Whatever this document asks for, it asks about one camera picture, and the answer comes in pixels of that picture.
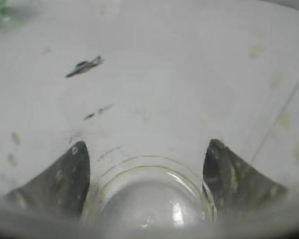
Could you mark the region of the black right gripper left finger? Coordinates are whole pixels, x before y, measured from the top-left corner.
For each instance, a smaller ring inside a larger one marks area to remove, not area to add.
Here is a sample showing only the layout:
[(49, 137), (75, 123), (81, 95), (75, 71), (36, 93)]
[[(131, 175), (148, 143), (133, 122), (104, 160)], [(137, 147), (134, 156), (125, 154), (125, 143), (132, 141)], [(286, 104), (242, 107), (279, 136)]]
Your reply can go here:
[(5, 195), (12, 205), (41, 214), (81, 217), (90, 184), (87, 145), (78, 141), (43, 172)]

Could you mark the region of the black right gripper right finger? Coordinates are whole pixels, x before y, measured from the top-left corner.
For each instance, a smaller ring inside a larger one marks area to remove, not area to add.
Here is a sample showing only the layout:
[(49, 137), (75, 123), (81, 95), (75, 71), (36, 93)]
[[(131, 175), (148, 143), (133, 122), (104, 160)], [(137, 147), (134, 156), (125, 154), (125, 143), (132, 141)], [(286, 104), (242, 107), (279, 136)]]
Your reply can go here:
[(202, 174), (203, 192), (211, 199), (219, 219), (251, 215), (289, 192), (218, 139), (209, 142)]

